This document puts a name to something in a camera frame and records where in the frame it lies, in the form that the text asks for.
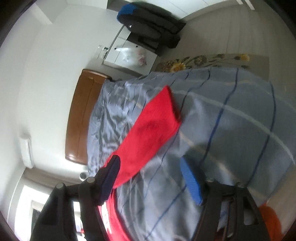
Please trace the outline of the grey checked bed cover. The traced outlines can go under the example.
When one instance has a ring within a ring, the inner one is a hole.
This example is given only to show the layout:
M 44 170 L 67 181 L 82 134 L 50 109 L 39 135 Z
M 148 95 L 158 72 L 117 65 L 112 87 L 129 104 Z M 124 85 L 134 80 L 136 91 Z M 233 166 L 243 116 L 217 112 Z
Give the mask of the grey checked bed cover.
M 131 240 L 192 238 L 202 208 L 186 187 L 183 156 L 222 184 L 245 184 L 257 205 L 295 167 L 295 98 L 247 70 L 205 67 L 105 81 L 88 127 L 90 175 L 107 164 L 144 107 L 167 85 L 181 125 L 116 189 L 117 211 Z

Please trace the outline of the black and blue jacket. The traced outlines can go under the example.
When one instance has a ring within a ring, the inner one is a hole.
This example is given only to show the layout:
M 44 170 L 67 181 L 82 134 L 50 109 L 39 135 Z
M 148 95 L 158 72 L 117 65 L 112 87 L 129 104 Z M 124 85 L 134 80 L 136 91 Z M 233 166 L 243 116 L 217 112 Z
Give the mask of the black and blue jacket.
M 132 40 L 157 55 L 174 49 L 180 41 L 179 32 L 186 23 L 169 11 L 144 1 L 125 4 L 118 12 L 117 20 L 132 34 Z

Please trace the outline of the white air conditioner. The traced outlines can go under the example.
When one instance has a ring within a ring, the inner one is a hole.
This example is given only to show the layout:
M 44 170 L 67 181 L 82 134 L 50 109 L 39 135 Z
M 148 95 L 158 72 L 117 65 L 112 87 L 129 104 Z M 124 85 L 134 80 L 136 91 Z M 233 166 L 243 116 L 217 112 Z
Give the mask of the white air conditioner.
M 20 149 L 22 155 L 23 164 L 32 169 L 34 167 L 31 137 L 27 135 L 20 136 Z

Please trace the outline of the wooden headboard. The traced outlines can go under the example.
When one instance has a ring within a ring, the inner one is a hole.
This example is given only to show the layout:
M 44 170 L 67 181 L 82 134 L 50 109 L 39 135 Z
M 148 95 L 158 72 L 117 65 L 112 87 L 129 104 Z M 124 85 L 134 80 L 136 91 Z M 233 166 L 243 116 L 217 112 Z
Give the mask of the wooden headboard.
M 65 158 L 76 164 L 87 165 L 87 135 L 92 110 L 108 75 L 83 69 L 72 99 L 65 140 Z

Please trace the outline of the white round fan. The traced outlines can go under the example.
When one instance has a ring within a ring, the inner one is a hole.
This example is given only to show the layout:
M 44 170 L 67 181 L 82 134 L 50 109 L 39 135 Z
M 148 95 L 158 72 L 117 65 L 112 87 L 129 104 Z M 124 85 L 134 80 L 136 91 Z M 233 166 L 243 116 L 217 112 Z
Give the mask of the white round fan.
M 79 179 L 83 182 L 85 181 L 87 178 L 89 177 L 89 173 L 88 172 L 81 172 L 79 174 Z

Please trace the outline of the white bedside cabinet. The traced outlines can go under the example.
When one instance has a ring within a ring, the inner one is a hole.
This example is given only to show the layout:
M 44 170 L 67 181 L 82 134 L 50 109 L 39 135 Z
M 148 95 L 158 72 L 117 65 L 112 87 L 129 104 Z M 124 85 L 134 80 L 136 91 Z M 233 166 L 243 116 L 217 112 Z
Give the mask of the white bedside cabinet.
M 123 26 L 117 33 L 103 58 L 103 65 L 133 75 L 148 75 L 157 54 L 128 40 L 131 32 Z

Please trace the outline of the orange trousers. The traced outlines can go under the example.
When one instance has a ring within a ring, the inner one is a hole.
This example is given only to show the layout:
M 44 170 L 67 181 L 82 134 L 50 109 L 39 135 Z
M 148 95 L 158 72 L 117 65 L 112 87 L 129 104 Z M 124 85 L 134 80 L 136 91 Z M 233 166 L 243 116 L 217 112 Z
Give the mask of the orange trousers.
M 276 212 L 266 204 L 259 207 L 259 211 L 266 224 L 268 234 L 271 241 L 281 241 L 283 234 L 281 233 L 281 222 L 276 215 Z

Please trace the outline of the floral rug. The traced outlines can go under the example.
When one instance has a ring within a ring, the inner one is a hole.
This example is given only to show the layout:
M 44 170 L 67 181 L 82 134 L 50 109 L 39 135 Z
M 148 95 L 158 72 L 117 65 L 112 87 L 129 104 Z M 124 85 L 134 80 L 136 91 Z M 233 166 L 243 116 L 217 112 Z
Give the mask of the floral rug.
M 177 72 L 203 67 L 237 67 L 246 69 L 266 81 L 269 80 L 269 57 L 239 53 L 196 55 L 162 61 L 155 70 L 157 72 Z

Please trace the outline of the red knit sweater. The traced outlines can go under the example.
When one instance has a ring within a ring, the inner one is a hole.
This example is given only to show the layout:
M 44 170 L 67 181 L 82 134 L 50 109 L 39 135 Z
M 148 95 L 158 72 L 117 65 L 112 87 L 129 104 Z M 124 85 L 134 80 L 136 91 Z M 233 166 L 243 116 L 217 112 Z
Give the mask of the red knit sweater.
M 116 189 L 134 177 L 181 125 L 180 111 L 170 87 L 165 86 L 142 110 L 135 124 L 112 155 L 120 158 L 120 169 L 106 201 L 109 240 L 131 240 L 117 211 Z

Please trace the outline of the white plastic bag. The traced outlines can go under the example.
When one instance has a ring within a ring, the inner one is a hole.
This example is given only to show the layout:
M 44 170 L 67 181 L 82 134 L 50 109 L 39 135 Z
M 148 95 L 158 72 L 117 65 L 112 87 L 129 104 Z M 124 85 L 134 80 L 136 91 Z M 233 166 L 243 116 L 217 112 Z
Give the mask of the white plastic bag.
M 137 67 L 147 65 L 146 50 L 142 47 L 120 47 L 115 50 L 119 53 L 115 60 L 117 65 Z

